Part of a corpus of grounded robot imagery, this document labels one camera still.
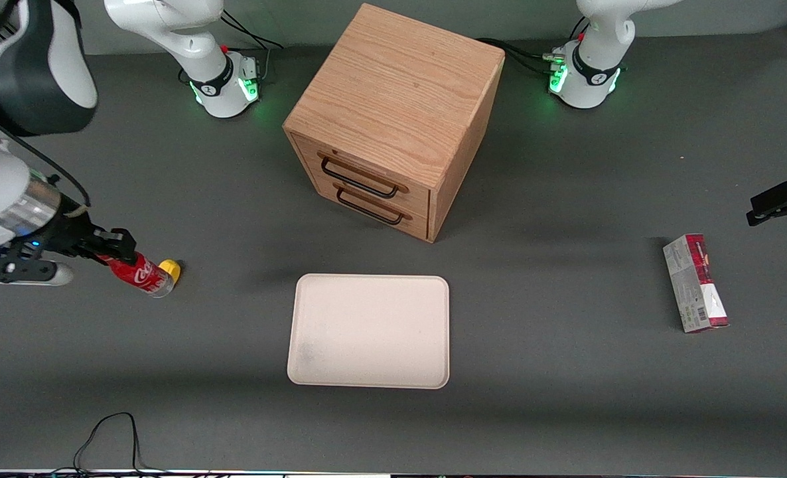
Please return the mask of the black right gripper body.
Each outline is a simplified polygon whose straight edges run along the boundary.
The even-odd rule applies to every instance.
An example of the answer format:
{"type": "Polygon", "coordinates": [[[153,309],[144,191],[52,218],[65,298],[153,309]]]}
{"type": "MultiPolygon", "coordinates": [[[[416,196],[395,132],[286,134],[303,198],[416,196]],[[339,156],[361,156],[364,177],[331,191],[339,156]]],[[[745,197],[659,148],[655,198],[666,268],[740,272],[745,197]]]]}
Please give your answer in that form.
{"type": "Polygon", "coordinates": [[[109,249],[104,239],[96,235],[102,228],[94,226],[88,214],[66,217],[56,214],[47,224],[35,221],[20,224],[15,237],[2,247],[2,256],[41,260],[45,253],[70,258],[90,258],[100,261],[108,257],[109,249]]]}

